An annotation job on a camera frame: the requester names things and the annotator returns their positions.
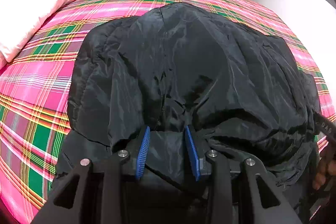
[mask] plaid bedsheet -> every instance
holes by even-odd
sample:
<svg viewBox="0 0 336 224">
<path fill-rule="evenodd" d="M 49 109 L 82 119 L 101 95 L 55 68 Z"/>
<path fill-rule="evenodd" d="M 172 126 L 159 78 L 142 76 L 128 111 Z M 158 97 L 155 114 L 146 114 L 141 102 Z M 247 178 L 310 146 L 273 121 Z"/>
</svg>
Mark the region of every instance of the plaid bedsheet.
<svg viewBox="0 0 336 224">
<path fill-rule="evenodd" d="M 315 77 L 323 115 L 336 119 L 322 74 L 304 45 L 274 12 L 255 2 L 76 0 L 53 14 L 0 72 L 0 197 L 19 222 L 31 222 L 50 190 L 60 146 L 70 130 L 68 92 L 86 34 L 109 20 L 180 1 L 285 39 L 298 68 Z"/>
</svg>

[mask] black garment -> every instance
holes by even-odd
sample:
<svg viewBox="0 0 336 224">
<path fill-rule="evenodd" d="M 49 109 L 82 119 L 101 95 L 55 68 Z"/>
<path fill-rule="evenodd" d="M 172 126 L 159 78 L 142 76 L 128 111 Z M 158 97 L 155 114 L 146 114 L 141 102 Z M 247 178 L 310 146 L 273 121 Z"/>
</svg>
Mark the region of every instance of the black garment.
<svg viewBox="0 0 336 224">
<path fill-rule="evenodd" d="M 182 132 L 192 124 L 218 151 L 256 155 L 285 190 L 316 154 L 316 95 L 314 79 L 298 71 L 280 37 L 186 3 L 112 20 L 92 29 L 78 53 L 68 99 L 72 130 L 53 187 L 82 158 L 124 148 L 145 124 L 152 133 L 141 183 L 201 197 L 184 156 Z"/>
</svg>

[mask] white wall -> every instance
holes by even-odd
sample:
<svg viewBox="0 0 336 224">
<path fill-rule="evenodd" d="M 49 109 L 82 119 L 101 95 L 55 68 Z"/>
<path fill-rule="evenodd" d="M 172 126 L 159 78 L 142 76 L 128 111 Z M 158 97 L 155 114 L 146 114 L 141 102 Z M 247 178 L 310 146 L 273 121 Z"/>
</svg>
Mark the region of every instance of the white wall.
<svg viewBox="0 0 336 224">
<path fill-rule="evenodd" d="M 326 0 L 254 0 L 273 10 L 318 65 L 336 106 L 336 10 Z"/>
</svg>

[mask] checkered fabric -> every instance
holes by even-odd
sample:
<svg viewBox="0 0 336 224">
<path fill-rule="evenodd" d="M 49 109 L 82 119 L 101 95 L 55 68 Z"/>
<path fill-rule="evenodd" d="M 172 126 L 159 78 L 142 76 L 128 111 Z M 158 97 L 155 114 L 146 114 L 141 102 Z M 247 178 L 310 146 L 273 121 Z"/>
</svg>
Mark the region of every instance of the checkered fabric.
<svg viewBox="0 0 336 224">
<path fill-rule="evenodd" d="M 86 34 L 109 20 L 181 1 L 281 36 L 298 68 L 315 77 L 323 115 L 336 119 L 329 91 L 307 49 L 274 12 L 253 1 L 76 0 L 54 13 L 0 71 L 0 197 L 19 222 L 31 222 L 50 190 L 60 146 L 70 130 L 68 92 Z"/>
</svg>

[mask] silver bolt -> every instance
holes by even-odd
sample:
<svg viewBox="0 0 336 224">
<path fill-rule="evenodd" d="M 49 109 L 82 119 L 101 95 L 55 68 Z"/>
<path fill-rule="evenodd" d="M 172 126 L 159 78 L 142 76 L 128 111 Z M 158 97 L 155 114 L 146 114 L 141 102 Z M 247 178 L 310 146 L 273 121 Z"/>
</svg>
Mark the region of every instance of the silver bolt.
<svg viewBox="0 0 336 224">
<path fill-rule="evenodd" d="M 216 150 L 209 150 L 208 155 L 212 158 L 217 157 L 218 152 Z"/>
<path fill-rule="evenodd" d="M 245 160 L 246 164 L 249 165 L 249 166 L 253 166 L 255 165 L 255 161 L 251 158 Z"/>
<path fill-rule="evenodd" d="M 81 160 L 81 165 L 82 166 L 87 166 L 87 165 L 89 165 L 90 164 L 90 160 L 89 159 L 82 159 Z"/>
<path fill-rule="evenodd" d="M 120 150 L 118 152 L 118 156 L 122 157 L 122 158 L 127 157 L 128 156 L 128 151 L 127 150 Z"/>
</svg>

